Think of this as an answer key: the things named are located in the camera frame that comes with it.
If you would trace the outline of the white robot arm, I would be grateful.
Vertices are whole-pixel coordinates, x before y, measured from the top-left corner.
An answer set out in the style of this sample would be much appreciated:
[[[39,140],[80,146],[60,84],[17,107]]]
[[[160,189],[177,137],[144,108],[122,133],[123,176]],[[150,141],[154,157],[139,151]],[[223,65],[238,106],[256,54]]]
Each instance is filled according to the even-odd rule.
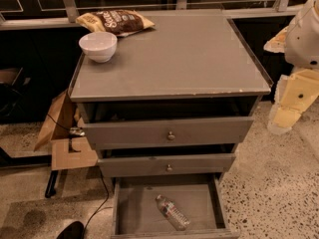
[[[264,50],[283,53],[293,66],[276,85],[267,128],[274,134],[292,130],[319,97],[319,0],[307,0],[301,10]]]

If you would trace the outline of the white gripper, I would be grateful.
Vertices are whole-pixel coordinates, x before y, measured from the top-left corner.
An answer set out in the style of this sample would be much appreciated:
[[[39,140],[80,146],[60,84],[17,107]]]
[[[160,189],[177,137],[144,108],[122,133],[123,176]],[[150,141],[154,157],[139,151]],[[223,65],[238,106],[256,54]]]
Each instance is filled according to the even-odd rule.
[[[319,97],[319,16],[298,13],[287,27],[268,40],[263,49],[284,53],[285,60],[299,67],[277,83],[267,128],[281,135],[292,130],[302,114]]]

